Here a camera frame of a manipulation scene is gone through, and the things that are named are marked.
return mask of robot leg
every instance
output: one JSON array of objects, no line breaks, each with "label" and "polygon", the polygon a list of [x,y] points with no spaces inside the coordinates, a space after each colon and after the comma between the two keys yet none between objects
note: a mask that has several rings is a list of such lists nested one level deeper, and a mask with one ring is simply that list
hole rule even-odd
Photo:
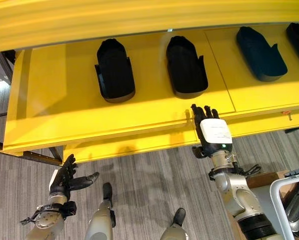
[{"label": "robot leg", "polygon": [[174,215],[171,226],[165,230],[160,240],[188,240],[188,234],[182,228],[185,215],[185,210],[179,208]]},{"label": "robot leg", "polygon": [[103,185],[104,201],[88,223],[85,240],[113,240],[113,228],[116,226],[112,210],[112,186],[109,182]]}]

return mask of gray carpet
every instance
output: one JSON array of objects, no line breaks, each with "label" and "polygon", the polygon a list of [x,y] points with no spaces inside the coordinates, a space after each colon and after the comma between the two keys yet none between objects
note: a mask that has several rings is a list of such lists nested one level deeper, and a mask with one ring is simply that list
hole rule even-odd
[{"label": "gray carpet", "polygon": [[[7,110],[8,89],[0,91],[0,113]],[[0,117],[0,141],[5,117]],[[234,140],[239,163],[260,164],[263,171],[299,168],[299,130]],[[39,152],[48,154],[46,149]],[[159,240],[179,207],[186,209],[184,229],[191,240],[233,240],[225,208],[214,182],[210,159],[195,159],[190,147],[136,154],[80,164],[77,176],[100,172],[89,188],[72,192],[77,214],[69,217],[59,240],[84,239],[88,221],[102,201],[102,184],[111,182],[117,226],[115,240]],[[20,220],[45,204],[55,166],[0,154],[0,240],[24,239],[33,227]]]}]

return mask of robotic arm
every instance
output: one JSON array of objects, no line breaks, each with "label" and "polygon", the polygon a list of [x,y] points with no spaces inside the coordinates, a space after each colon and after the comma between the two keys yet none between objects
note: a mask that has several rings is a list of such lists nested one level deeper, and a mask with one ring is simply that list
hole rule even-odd
[{"label": "robotic arm", "polygon": [[58,170],[50,186],[47,205],[39,206],[32,217],[21,221],[22,225],[35,223],[26,240],[54,240],[64,228],[64,220],[76,214],[76,204],[70,201],[71,191],[84,189],[96,181],[98,172],[74,178],[77,167],[71,154]]},{"label": "robotic arm", "polygon": [[282,240],[246,182],[246,176],[258,172],[261,167],[255,165],[249,171],[239,167],[232,153],[233,142],[228,125],[219,118],[215,109],[205,106],[205,114],[195,104],[191,108],[201,142],[201,146],[192,148],[193,153],[199,159],[211,158],[214,168],[208,174],[209,179],[215,181],[226,209],[238,222],[246,239]]}]

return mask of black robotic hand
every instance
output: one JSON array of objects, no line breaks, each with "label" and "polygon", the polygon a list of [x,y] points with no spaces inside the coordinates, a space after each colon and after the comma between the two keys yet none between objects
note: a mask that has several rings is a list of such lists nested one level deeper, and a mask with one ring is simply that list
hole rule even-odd
[{"label": "black robotic hand", "polygon": [[49,194],[63,193],[67,197],[67,201],[70,200],[71,191],[84,189],[90,186],[99,177],[99,173],[95,172],[89,176],[82,176],[74,178],[73,175],[76,173],[74,154],[71,154],[65,161],[64,165],[58,170],[53,183],[50,186]]},{"label": "black robotic hand", "polygon": [[193,147],[193,153],[198,159],[211,157],[217,151],[232,151],[233,143],[226,122],[219,118],[218,111],[205,106],[205,112],[199,106],[192,104],[196,132],[201,146]]}]

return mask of yellow table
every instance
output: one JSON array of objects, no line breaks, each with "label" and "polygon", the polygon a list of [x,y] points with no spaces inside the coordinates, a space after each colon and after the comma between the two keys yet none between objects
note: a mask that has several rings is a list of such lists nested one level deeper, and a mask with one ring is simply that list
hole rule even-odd
[{"label": "yellow table", "polygon": [[[174,96],[166,48],[184,35],[204,55],[209,86],[193,99]],[[74,142],[120,137],[182,127],[191,105],[213,105],[220,114],[234,112],[229,93],[201,30],[118,37],[130,57],[135,96],[106,102],[94,65],[102,39],[23,50],[11,85],[4,151],[20,152]]]},{"label": "yellow table", "polygon": [[[108,103],[100,94],[94,64],[102,39],[23,50],[14,68],[3,151],[113,142],[157,131],[170,135],[191,122],[193,103],[216,108],[226,120],[299,109],[299,59],[283,34],[286,26],[255,27],[269,41],[279,42],[289,69],[271,83],[259,82],[249,72],[234,44],[237,27],[118,37],[130,56],[136,85],[135,96],[121,104]],[[174,35],[187,37],[204,55],[209,87],[199,97],[184,100],[173,94],[166,47]],[[270,123],[267,129],[276,129]],[[241,134],[258,132],[250,128]],[[193,133],[187,136],[192,143]]]},{"label": "yellow table", "polygon": [[[281,113],[245,117],[227,121],[232,136],[241,137],[252,134],[299,127],[299,110],[292,111],[292,120]],[[125,136],[91,142],[66,145],[63,158],[74,154],[77,163],[139,154],[150,151],[199,144],[194,125],[187,127]]]},{"label": "yellow table", "polygon": [[299,22],[299,0],[0,0],[0,51],[167,29]]}]

